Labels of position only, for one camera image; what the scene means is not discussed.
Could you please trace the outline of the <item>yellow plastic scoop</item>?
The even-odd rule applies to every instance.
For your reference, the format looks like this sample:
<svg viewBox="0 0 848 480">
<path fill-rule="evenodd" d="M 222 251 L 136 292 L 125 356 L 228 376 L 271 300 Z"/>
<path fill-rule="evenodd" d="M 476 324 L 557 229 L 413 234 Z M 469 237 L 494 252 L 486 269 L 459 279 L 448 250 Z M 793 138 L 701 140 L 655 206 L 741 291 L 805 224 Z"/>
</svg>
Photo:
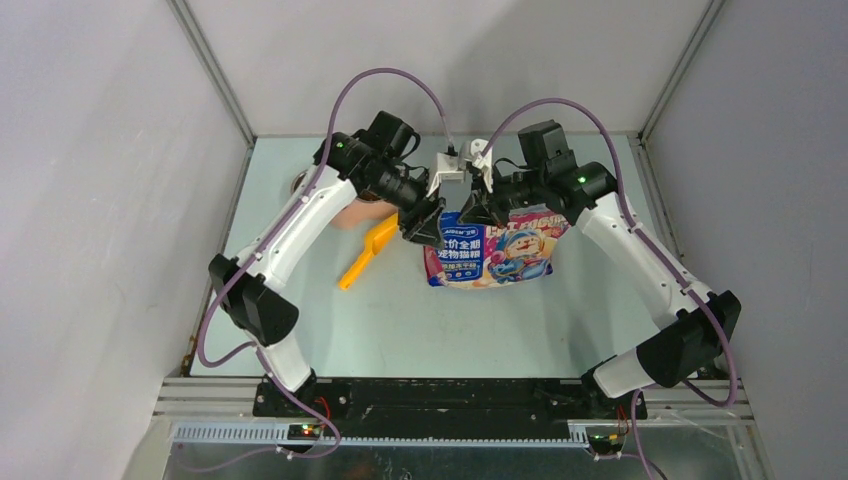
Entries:
<svg viewBox="0 0 848 480">
<path fill-rule="evenodd" d="M 341 290 L 350 289 L 370 263 L 393 240 L 399 231 L 398 217 L 397 213 L 392 214 L 365 234 L 362 251 L 337 283 Z"/>
</svg>

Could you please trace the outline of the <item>colourful cat food bag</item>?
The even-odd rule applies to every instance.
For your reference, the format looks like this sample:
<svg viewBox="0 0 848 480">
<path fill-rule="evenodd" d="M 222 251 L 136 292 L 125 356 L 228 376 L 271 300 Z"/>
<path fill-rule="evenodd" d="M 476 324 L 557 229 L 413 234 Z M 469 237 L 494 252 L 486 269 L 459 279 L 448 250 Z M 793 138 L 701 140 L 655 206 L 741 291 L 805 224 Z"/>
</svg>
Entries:
<svg viewBox="0 0 848 480">
<path fill-rule="evenodd" d="M 504 227 L 464 224 L 457 212 L 441 215 L 441 250 L 424 249 L 431 287 L 496 288 L 553 273 L 551 258 L 570 228 L 565 217 L 543 207 L 520 210 Z"/>
</svg>

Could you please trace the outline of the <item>pink double pet bowl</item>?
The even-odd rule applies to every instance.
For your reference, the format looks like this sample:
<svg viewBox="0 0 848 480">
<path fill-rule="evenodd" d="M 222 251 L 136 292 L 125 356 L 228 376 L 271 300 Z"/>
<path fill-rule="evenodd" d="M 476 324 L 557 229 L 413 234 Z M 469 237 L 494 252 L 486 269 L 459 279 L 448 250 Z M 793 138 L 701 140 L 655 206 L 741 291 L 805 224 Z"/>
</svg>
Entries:
<svg viewBox="0 0 848 480">
<path fill-rule="evenodd" d="M 294 198 L 295 193 L 300 189 L 301 184 L 305 184 L 314 175 L 316 167 L 310 167 L 301 171 L 296 175 L 290 186 L 291 197 Z M 357 225 L 367 223 L 369 221 L 382 221 L 391 215 L 398 213 L 398 208 L 383 200 L 374 200 L 369 197 L 370 194 L 363 193 L 356 197 L 350 204 L 341 209 L 329 222 L 318 231 L 324 230 L 325 227 L 332 227 L 337 230 L 351 230 Z"/>
</svg>

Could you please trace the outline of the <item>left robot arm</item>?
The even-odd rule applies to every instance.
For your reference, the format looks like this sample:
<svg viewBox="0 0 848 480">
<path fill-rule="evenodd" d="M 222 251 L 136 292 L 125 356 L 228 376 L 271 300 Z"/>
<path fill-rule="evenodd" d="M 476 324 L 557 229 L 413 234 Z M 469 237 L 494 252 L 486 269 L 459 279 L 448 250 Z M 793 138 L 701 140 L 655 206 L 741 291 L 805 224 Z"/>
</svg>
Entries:
<svg viewBox="0 0 848 480">
<path fill-rule="evenodd" d="M 420 140 L 410 125 L 385 111 L 352 135 L 333 133 L 274 223 L 238 254 L 218 254 L 209 263 L 214 306 L 247 336 L 267 374 L 280 382 L 277 402 L 292 416 L 312 411 L 316 390 L 293 332 L 299 310 L 282 291 L 333 218 L 361 194 L 371 195 L 397 208 L 403 239 L 444 245 L 439 217 L 445 202 L 429 192 L 426 175 L 410 176 L 403 162 Z"/>
</svg>

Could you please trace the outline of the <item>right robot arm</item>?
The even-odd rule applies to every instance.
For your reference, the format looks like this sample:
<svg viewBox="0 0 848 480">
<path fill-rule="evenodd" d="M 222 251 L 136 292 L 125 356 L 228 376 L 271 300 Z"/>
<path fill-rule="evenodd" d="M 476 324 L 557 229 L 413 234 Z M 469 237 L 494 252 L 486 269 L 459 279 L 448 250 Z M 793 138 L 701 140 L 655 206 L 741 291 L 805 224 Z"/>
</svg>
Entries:
<svg viewBox="0 0 848 480">
<path fill-rule="evenodd" d="M 518 139 L 525 163 L 509 175 L 498 172 L 489 142 L 462 148 L 472 187 L 461 220 L 502 227 L 512 210 L 537 205 L 564 216 L 627 276 L 658 329 L 585 374 L 585 411 L 606 418 L 623 395 L 653 384 L 673 387 L 724 354 L 741 313 L 738 298 L 714 292 L 675 260 L 636 219 L 604 165 L 577 163 L 557 122 L 526 127 Z"/>
</svg>

